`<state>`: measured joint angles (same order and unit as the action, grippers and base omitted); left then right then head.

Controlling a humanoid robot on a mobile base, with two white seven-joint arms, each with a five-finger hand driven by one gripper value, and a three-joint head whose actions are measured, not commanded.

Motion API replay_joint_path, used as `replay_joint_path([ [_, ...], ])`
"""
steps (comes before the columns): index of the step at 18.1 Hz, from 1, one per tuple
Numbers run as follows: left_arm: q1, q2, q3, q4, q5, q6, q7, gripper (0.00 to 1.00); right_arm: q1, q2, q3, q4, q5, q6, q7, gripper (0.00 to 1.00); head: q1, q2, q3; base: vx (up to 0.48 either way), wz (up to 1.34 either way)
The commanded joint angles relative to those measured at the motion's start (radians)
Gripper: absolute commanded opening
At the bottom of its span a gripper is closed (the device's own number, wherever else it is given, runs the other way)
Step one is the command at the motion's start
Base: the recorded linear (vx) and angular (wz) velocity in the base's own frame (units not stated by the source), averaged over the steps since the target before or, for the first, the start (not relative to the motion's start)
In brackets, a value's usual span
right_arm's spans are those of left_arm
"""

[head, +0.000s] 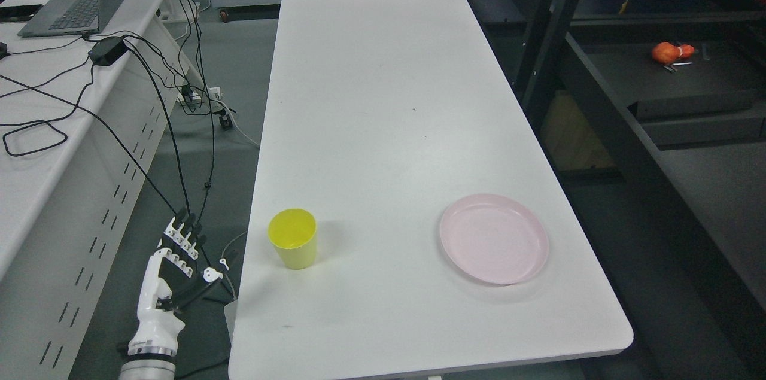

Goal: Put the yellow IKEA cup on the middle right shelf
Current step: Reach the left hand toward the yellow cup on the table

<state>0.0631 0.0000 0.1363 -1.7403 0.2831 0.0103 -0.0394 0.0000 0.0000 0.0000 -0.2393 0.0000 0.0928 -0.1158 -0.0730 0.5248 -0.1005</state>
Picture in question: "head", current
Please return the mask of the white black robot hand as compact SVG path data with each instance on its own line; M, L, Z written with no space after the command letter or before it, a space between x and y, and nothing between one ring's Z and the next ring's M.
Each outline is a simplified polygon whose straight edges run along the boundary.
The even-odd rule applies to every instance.
M173 359L184 328L178 314L224 279L214 265L201 265L203 235L194 214L181 209L169 221L143 274L136 334L127 345L129 358Z

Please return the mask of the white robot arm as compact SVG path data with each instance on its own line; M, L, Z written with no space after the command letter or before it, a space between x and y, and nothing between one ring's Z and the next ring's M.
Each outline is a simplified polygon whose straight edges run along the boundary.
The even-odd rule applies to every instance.
M165 354L130 355L118 379L175 379L175 357Z

